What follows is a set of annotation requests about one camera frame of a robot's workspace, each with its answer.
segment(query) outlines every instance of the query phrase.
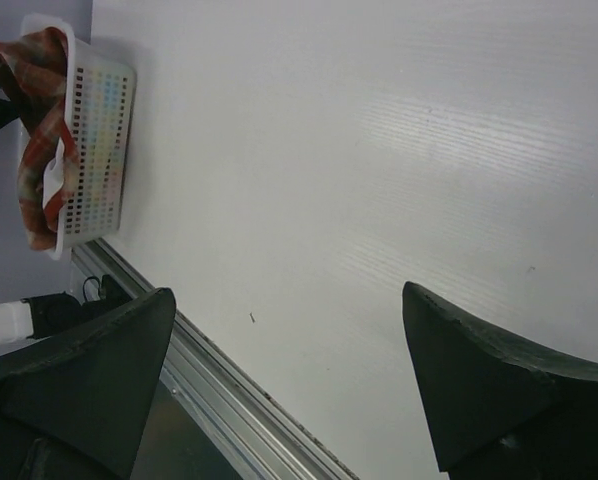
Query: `white cylinder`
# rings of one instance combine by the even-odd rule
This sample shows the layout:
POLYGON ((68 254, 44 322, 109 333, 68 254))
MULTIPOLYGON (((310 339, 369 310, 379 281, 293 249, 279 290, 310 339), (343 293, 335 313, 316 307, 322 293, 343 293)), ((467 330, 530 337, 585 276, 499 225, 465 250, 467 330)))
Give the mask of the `white cylinder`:
POLYGON ((21 301, 0 304, 0 345, 28 338, 32 333, 29 304, 21 301))

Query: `plaid cloth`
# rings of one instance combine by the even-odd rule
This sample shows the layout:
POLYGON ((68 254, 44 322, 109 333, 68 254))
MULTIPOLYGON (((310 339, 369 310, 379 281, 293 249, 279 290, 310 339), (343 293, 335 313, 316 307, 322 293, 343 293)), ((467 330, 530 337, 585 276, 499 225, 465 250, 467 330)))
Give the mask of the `plaid cloth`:
POLYGON ((25 35, 16 42, 0 42, 0 87, 30 135, 17 172, 17 194, 33 250, 55 247, 59 211, 79 180, 79 154, 63 118, 67 55, 66 36, 56 28, 25 35), (46 192, 44 205, 43 175, 55 158, 59 138, 65 145, 63 185, 56 192, 46 192))

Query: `basket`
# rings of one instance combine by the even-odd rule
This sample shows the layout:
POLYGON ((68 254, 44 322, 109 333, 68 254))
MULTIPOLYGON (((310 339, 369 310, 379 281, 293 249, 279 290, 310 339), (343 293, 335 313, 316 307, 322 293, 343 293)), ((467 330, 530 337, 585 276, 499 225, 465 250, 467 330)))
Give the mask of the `basket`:
MULTIPOLYGON (((76 39, 70 24, 59 18, 27 15, 21 24, 21 34, 47 27, 62 30, 68 40, 64 119, 80 156, 77 191, 59 213, 57 245, 48 251, 57 260, 70 247, 119 228, 135 73, 76 39)), ((20 154, 27 142, 27 132, 22 128, 20 154)), ((57 191, 63 185, 63 153, 64 145, 59 140, 55 159, 44 172, 44 205, 51 196, 46 192, 57 191)))

